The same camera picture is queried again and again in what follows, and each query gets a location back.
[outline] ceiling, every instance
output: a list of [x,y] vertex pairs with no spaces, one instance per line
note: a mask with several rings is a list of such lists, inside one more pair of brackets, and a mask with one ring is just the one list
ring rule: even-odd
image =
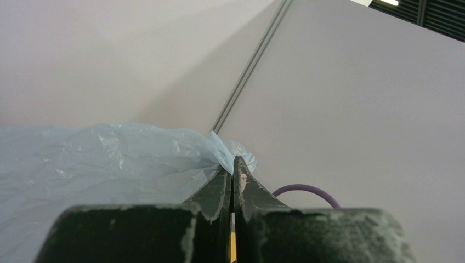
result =
[[373,0],[370,7],[456,40],[465,41],[465,0],[399,0],[398,6]]

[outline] crumpled plastic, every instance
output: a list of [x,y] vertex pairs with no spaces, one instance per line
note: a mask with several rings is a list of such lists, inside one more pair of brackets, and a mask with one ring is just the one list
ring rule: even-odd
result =
[[189,129],[99,124],[0,129],[0,262],[32,262],[54,220],[78,204],[181,203],[235,155]]

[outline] ceiling beam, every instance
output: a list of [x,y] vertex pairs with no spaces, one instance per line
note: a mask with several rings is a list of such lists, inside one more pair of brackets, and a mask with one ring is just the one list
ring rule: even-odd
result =
[[427,0],[420,0],[420,2],[418,3],[417,25],[419,26],[423,26],[424,13],[426,11],[426,2]]

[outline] white wall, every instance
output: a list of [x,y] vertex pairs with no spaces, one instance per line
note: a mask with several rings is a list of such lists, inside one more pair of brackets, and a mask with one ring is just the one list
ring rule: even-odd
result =
[[219,135],[255,153],[269,190],[310,184],[388,210],[418,262],[464,262],[463,43],[350,1],[296,0]]
[[0,2],[0,127],[209,131],[279,1]]

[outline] gray vertical strip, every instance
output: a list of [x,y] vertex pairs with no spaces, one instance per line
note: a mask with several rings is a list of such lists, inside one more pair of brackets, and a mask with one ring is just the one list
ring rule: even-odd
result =
[[218,115],[218,118],[212,127],[212,131],[218,133],[221,127],[223,126],[224,121],[226,120],[229,112],[234,106],[234,103],[236,102],[237,98],[239,97],[242,90],[244,89],[244,86],[247,83],[250,75],[252,74],[253,69],[257,65],[258,61],[260,60],[260,57],[262,56],[263,52],[268,46],[268,43],[270,42],[279,23],[281,22],[284,14],[286,13],[287,8],[289,7],[289,5],[291,5],[291,2],[292,0],[283,0],[281,4],[279,5],[275,15],[273,16],[273,19],[271,20],[270,24],[266,28],[265,33],[263,34],[262,39],[260,39],[260,42],[255,48],[255,51],[253,52],[252,56],[250,57],[246,67],[244,68],[244,71],[242,72],[241,76],[237,80],[237,83],[234,86],[234,89],[232,90],[231,94],[228,97],[228,100],[226,101],[226,104],[223,106],[223,109]]

